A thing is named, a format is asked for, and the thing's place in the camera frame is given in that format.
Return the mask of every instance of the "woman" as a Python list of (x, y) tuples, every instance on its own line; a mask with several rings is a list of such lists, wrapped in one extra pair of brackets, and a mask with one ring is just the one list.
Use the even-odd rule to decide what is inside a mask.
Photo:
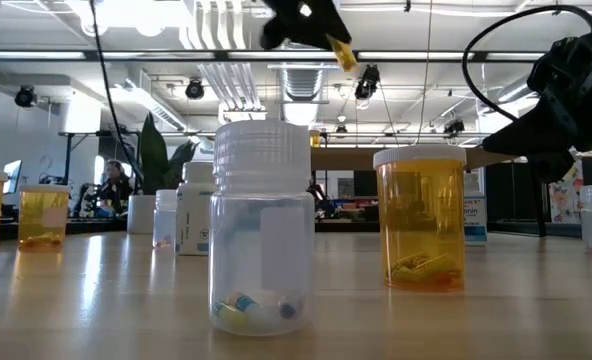
[(111, 208), (115, 214), (120, 214), (125, 210), (125, 204), (133, 191), (130, 178), (125, 175), (121, 163), (116, 160), (108, 161), (105, 164), (105, 182), (100, 188), (101, 207)]

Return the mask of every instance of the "wooden table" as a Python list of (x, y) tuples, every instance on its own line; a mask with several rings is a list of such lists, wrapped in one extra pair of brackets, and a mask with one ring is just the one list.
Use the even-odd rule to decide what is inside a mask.
[(319, 235), (314, 320), (276, 338), (210, 326), (207, 258), (122, 233), (65, 244), (0, 244), (0, 359), (592, 359), (579, 240), (492, 235), (466, 291), (441, 295), (385, 288), (377, 234)]

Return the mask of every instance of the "clear plastic bottle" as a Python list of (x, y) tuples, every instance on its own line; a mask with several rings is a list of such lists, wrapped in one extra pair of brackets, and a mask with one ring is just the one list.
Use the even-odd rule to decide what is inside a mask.
[(216, 191), (214, 166), (208, 162), (188, 162), (176, 196), (176, 253), (209, 254), (209, 201)]
[(241, 121), (216, 133), (209, 309), (239, 335), (287, 333), (309, 320), (314, 199), (307, 128)]
[(176, 237), (176, 190), (156, 191), (154, 210), (155, 248), (171, 246)]

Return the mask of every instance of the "white label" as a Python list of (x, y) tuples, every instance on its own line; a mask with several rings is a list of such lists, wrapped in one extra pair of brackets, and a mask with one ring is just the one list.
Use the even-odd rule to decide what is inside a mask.
[(465, 226), (487, 225), (485, 198), (465, 198)]
[(485, 198), (481, 196), (465, 197), (465, 241), (467, 243), (485, 243), (487, 241), (487, 215)]
[(307, 286), (310, 251), (300, 207), (270, 207), (260, 213), (261, 277), (264, 290)]
[(67, 207), (44, 209), (41, 224), (46, 228), (67, 225)]
[(176, 211), (176, 252), (179, 254), (207, 255), (210, 197), (209, 191), (179, 192)]

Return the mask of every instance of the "white pot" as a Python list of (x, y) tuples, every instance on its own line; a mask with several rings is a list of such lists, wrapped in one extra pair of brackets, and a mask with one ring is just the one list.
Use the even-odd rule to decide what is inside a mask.
[(129, 234), (152, 234), (154, 232), (154, 209), (156, 196), (131, 195), (127, 210)]

